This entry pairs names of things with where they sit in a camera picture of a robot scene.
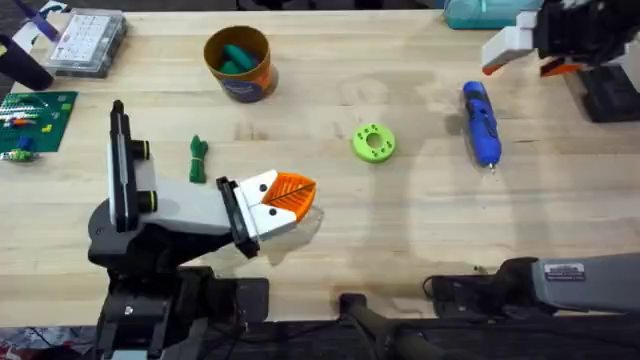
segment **teal container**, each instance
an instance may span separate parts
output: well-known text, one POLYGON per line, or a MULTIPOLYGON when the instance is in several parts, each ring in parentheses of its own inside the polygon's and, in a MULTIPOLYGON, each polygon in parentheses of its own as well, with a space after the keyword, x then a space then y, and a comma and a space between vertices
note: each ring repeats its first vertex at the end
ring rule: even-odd
POLYGON ((542 0, 446 0, 444 17, 452 29, 502 29, 516 24, 522 10, 537 10, 542 0))

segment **cup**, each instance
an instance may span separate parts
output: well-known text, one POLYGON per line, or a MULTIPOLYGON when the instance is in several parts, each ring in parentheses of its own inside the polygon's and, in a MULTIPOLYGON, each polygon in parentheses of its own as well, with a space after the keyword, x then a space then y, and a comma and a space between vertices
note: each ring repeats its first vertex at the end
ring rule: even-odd
POLYGON ((34 91, 46 90, 51 86, 53 76, 10 37, 0 35, 0 44, 7 48, 0 55, 0 73, 34 91))
POLYGON ((270 95, 278 83, 278 72, 271 64, 267 38, 249 26, 231 26, 213 34, 204 46, 204 60, 209 71, 218 79, 222 89, 231 98, 255 102, 270 95), (258 66, 240 74, 225 74, 218 69, 225 61, 224 45, 236 45, 254 57, 258 66))

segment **green toy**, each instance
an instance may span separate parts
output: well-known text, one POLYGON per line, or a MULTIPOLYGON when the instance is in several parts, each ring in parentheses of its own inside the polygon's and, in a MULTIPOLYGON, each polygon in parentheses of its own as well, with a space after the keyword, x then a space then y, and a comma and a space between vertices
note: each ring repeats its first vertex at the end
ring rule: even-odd
POLYGON ((222 67, 220 68, 220 72, 224 73, 224 74, 229 74, 229 75, 236 75, 236 74, 242 74, 244 71, 242 71, 238 65, 236 65, 236 63, 234 63, 231 60, 227 60, 224 62, 224 64, 222 64, 222 67))
POLYGON ((0 153, 0 160, 8 160, 13 162, 29 162, 38 158, 38 154, 25 151, 22 149, 13 149, 11 151, 0 153))
POLYGON ((189 181, 196 184, 207 182, 207 175, 204 172, 204 156, 209 150, 206 141, 201 141, 198 135, 191 139, 191 170, 189 171, 189 181))
POLYGON ((226 44, 222 47, 222 51, 227 59, 233 61, 242 72, 250 71, 258 66, 258 63, 246 51, 236 45, 226 44))
POLYGON ((380 124, 362 125, 353 134, 353 150, 364 161, 379 163, 387 160, 396 149, 391 130, 380 124))

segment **label sticker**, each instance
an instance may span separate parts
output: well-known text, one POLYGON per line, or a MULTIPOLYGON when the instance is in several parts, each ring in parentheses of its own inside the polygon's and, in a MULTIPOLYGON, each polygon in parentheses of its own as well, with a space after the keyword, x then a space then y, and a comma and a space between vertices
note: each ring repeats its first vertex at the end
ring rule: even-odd
POLYGON ((224 88, 238 101, 253 102, 262 99, 264 96, 260 85, 250 81, 222 79, 224 88))
POLYGON ((584 265, 571 264, 545 264, 544 277, 547 281, 585 281, 584 265))

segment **green ring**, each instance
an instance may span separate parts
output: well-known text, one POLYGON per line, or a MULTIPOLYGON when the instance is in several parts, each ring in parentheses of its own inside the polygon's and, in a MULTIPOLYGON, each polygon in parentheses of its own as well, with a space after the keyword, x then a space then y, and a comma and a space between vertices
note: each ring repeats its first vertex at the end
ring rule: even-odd
POLYGON ((396 149, 396 137, 389 128, 380 124, 365 124, 360 126, 353 134, 351 140, 353 151, 362 160, 369 163, 379 163, 387 160, 396 149), (367 143, 367 137, 371 134, 380 136, 380 146, 373 148, 367 143))

